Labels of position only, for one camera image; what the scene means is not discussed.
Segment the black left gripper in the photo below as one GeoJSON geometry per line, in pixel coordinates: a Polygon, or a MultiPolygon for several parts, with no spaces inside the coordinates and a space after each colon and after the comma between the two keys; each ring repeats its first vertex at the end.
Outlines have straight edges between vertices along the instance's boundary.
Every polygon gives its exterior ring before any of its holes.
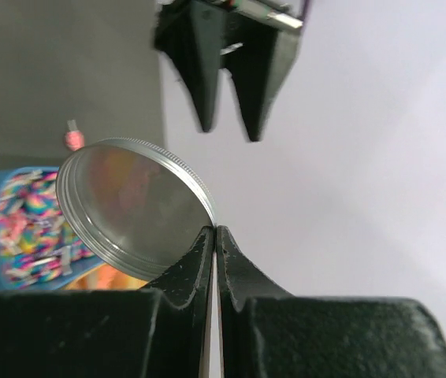
{"type": "Polygon", "coordinates": [[[191,96],[203,132],[213,127],[223,32],[238,47],[223,57],[252,142],[262,139],[269,112],[297,56],[310,2],[295,15],[279,1],[171,1],[161,6],[154,48],[172,61],[191,96]]]}

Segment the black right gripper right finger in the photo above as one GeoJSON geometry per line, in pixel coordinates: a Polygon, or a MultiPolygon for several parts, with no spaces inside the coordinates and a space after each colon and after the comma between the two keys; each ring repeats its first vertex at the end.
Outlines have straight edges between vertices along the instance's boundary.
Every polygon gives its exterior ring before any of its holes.
{"type": "Polygon", "coordinates": [[[299,297],[215,234],[226,377],[446,377],[446,341],[408,298],[299,297]]]}

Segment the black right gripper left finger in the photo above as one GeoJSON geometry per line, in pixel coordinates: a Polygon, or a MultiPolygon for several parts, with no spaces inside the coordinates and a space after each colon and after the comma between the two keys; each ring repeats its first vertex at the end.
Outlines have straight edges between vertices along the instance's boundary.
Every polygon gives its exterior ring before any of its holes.
{"type": "Polygon", "coordinates": [[[206,377],[214,230],[138,290],[0,293],[0,377],[206,377]]]}

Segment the blue candy tray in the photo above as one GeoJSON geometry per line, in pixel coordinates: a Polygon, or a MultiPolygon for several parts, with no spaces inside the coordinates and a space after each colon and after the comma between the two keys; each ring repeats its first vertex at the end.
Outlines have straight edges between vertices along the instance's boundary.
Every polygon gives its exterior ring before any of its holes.
{"type": "Polygon", "coordinates": [[[102,265],[55,194],[58,168],[0,170],[0,291],[56,290],[102,265]]]}

